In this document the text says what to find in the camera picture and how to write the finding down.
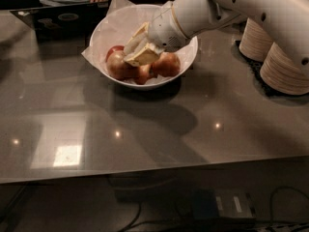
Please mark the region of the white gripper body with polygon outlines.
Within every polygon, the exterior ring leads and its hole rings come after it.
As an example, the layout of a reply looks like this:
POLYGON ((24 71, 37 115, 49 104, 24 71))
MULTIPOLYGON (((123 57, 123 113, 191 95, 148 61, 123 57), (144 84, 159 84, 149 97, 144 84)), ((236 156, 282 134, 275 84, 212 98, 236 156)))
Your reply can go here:
POLYGON ((148 38, 168 52, 176 52, 188 44, 189 39, 178 23, 171 1, 154 12, 149 24, 148 38))

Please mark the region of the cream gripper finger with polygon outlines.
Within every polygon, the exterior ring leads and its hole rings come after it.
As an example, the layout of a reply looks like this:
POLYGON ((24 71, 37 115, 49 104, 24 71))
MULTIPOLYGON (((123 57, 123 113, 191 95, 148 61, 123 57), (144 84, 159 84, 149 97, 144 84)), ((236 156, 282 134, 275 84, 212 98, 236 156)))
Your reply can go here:
POLYGON ((144 66, 155 62, 163 51, 163 48, 154 43, 146 43, 143 46, 138 45, 135 48, 126 46, 124 60, 134 67, 144 66))
POLYGON ((125 55, 129 55, 129 53, 132 53, 135 48, 144 40, 147 38, 148 35, 148 28, 149 23, 144 22, 137 31, 132 35, 130 40, 126 43, 124 47, 124 53, 125 55))

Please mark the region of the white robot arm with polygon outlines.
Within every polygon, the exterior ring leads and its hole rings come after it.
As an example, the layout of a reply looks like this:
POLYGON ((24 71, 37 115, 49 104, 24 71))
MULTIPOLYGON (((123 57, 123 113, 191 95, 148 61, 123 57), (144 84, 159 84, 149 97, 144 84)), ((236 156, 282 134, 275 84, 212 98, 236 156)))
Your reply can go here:
POLYGON ((174 0, 154 11, 145 31, 125 46, 128 56, 149 47, 176 51, 200 33, 246 16, 258 23, 293 60, 309 73, 309 0, 174 0))

